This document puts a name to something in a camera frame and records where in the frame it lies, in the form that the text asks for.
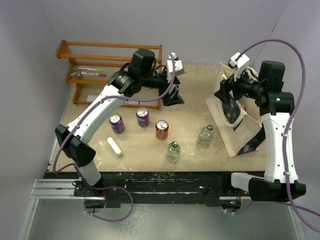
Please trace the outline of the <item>canvas tote bag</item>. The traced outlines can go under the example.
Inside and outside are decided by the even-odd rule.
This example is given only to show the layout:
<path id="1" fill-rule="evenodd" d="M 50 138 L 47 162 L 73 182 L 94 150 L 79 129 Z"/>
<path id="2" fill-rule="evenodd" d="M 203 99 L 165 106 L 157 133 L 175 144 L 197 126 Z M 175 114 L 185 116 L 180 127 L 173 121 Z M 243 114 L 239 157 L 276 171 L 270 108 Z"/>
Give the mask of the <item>canvas tote bag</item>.
<path id="1" fill-rule="evenodd" d="M 260 110 L 253 99 L 235 100 L 230 92 L 227 104 L 214 95 L 205 102 L 230 157 L 254 152 L 265 141 Z"/>

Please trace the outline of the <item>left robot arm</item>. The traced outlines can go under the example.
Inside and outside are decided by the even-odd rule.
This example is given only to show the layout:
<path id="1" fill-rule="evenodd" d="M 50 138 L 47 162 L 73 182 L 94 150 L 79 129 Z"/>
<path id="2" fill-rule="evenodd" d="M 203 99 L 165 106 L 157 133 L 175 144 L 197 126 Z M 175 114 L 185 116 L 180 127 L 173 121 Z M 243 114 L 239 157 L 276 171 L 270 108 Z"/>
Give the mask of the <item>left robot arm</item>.
<path id="1" fill-rule="evenodd" d="M 94 163 L 96 152 L 89 146 L 93 135 L 115 110 L 134 100 L 133 96 L 142 88 L 158 89 L 156 100 L 162 100 L 164 106 L 183 104 L 177 77 L 184 72 L 183 62 L 172 52 L 163 72 L 157 73 L 154 52 L 139 48 L 130 62 L 111 75 L 102 92 L 80 116 L 67 126 L 59 124 L 55 128 L 58 152 L 71 159 L 91 196 L 98 196 L 104 188 L 103 177 Z"/>

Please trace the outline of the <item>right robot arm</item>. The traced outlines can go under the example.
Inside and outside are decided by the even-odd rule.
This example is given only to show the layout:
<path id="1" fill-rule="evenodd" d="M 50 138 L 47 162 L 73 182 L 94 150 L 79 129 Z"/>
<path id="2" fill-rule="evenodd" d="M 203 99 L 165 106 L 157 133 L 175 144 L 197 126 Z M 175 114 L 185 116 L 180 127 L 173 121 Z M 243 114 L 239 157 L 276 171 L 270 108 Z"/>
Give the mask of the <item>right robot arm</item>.
<path id="1" fill-rule="evenodd" d="M 248 69 L 237 69 L 230 77 L 223 77 L 214 93 L 227 104 L 242 97 L 253 99 L 259 108 L 265 132 L 267 162 L 264 177 L 234 172 L 222 183 L 228 196 L 240 189 L 256 202 L 289 202 L 306 194 L 307 186 L 299 182 L 295 169 L 292 123 L 298 104 L 290 92 L 283 92 L 285 65 L 265 60 L 261 63 L 257 80 L 250 79 Z"/>

